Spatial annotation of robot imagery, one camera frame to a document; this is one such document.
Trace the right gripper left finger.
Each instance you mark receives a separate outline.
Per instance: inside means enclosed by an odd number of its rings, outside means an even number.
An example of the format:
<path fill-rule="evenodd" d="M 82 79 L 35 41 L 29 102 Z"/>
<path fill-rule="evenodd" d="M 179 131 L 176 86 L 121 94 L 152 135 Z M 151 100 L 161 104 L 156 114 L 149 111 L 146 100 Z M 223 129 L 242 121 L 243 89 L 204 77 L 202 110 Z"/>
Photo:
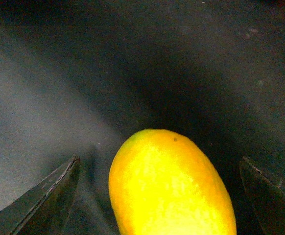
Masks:
<path fill-rule="evenodd" d="M 0 211 L 0 235 L 62 235 L 80 173 L 80 158 L 69 159 L 39 184 Z"/>

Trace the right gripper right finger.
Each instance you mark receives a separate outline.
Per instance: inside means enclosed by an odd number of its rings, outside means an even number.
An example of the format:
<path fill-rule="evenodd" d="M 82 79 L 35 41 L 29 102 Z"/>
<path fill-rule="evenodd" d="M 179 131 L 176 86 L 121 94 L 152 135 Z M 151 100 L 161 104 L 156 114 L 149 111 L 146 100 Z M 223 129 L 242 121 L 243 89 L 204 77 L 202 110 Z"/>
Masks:
<path fill-rule="evenodd" d="M 239 162 L 246 195 L 266 235 L 285 235 L 285 178 L 249 157 Z"/>

